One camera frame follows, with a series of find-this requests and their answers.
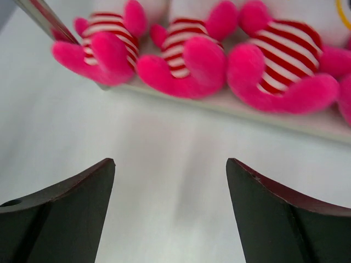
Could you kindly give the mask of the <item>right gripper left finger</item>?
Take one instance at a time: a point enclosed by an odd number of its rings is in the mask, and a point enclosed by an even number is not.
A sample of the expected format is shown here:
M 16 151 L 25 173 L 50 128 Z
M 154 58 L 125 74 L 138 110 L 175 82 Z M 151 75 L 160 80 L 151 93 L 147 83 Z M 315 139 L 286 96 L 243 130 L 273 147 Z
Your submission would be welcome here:
M 1 205 L 1 262 L 95 262 L 115 177 L 106 158 Z

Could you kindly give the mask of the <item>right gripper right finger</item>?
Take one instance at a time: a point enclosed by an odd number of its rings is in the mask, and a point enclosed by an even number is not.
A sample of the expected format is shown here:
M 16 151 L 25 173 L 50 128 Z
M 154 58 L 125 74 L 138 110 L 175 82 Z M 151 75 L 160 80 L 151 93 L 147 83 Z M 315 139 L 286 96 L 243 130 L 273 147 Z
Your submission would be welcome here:
M 350 209 L 304 195 L 235 158 L 228 187 L 246 262 L 350 262 Z

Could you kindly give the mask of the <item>pink toy glasses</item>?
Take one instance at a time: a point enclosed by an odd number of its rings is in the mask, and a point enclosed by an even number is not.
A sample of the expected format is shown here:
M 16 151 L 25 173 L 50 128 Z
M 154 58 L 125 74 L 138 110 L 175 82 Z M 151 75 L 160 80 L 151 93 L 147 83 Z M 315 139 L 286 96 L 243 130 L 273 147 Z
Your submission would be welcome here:
M 228 55 L 227 83 L 264 112 L 307 114 L 339 95 L 350 73 L 350 1 L 244 1 L 248 39 Z

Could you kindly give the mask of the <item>pink toy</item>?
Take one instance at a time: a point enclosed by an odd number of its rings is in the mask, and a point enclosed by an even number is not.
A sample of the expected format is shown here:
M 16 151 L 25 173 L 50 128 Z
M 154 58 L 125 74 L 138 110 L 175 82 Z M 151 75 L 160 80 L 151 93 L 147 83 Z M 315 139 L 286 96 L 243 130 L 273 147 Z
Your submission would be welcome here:
M 344 120 L 350 125 L 350 37 L 346 49 L 343 49 L 337 59 L 340 94 L 338 108 Z
M 127 83 L 135 75 L 139 41 L 167 11 L 167 1 L 94 1 L 89 18 L 77 17 L 81 44 L 55 41 L 54 59 L 103 85 Z
M 238 14 L 233 1 L 171 1 L 168 26 L 150 30 L 161 55 L 138 59 L 140 79 L 178 98 L 200 99 L 220 91 L 227 68 L 222 42 L 236 30 Z

